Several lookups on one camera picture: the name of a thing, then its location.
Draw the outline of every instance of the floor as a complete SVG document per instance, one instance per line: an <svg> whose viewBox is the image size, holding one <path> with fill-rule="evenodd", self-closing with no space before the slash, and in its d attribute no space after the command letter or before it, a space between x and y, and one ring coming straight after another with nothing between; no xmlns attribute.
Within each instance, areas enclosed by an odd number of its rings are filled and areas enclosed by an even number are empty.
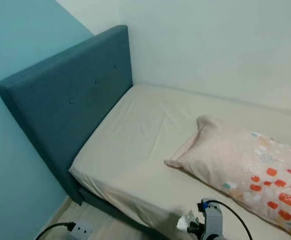
<svg viewBox="0 0 291 240"><path fill-rule="evenodd" d="M144 233L113 218L107 213L83 202L82 205L71 201L65 211L56 220L62 222L86 222L92 225L93 232L89 240L149 240ZM63 226L50 230L45 240L72 240L70 232Z"/></svg>

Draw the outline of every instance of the white cloth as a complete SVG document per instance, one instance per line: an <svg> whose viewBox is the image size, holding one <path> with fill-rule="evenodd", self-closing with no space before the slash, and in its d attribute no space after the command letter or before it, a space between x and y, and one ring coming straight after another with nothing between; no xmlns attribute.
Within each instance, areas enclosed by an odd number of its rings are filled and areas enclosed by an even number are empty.
<svg viewBox="0 0 291 240"><path fill-rule="evenodd" d="M70 172L87 189L139 223L172 239L178 218L202 198L229 204L254 239L291 239L197 179L164 164L196 131L196 117L214 115L291 143L291 113L168 88L132 87L76 156ZM241 223L222 210L224 236L246 239Z"/></svg>

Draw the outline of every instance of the pillowcase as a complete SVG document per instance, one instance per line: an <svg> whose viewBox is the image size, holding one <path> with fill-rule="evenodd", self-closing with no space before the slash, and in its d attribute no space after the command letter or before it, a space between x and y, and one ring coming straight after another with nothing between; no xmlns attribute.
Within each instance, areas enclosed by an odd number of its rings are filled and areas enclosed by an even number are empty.
<svg viewBox="0 0 291 240"><path fill-rule="evenodd" d="M197 124L198 133L177 158L164 162L291 233L291 146L211 116L199 117Z"/></svg>

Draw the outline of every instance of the black wire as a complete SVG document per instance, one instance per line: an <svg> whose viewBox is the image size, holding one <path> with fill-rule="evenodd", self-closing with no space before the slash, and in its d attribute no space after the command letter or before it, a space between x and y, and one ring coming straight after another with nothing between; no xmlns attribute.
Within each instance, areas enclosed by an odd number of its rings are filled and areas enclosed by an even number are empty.
<svg viewBox="0 0 291 240"><path fill-rule="evenodd" d="M68 227L69 223L68 222L60 222L60 223L56 223L56 224L52 224L51 226L48 226L45 230L43 230L36 238L35 240L39 240L43 234L45 234L47 231L49 231L50 229L53 229L54 227L57 226L66 226Z"/></svg>
<svg viewBox="0 0 291 240"><path fill-rule="evenodd" d="M227 209L229 209L239 220L240 220L240 222L242 223L242 225L244 226L244 228L245 228L245 230L246 230L246 233L248 234L248 236L249 236L249 239L250 240L253 240L252 239L252 236L251 236L251 233L250 233L250 231L249 231L249 229L248 229L248 227L247 227L247 225L245 224L245 222L242 220L242 218L234 211L234 210L232 210L232 208L231 207L229 207L228 205L226 205L225 203L223 203L223 202L221 202L221 201L218 201L218 200L208 200L208 201L206 201L206 202L204 202L204 204L209 204L209 203L216 203L216 204L220 204L220 205L222 205L222 206L224 206L224 207L226 207Z"/></svg>

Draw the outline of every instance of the blue headboard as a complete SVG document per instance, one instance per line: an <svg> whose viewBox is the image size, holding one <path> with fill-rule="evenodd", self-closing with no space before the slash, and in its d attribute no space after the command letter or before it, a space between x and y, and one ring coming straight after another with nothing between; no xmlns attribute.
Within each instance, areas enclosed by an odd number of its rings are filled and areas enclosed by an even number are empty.
<svg viewBox="0 0 291 240"><path fill-rule="evenodd" d="M0 81L0 96L67 194L80 204L81 186L68 169L131 86L128 28L119 25Z"/></svg>

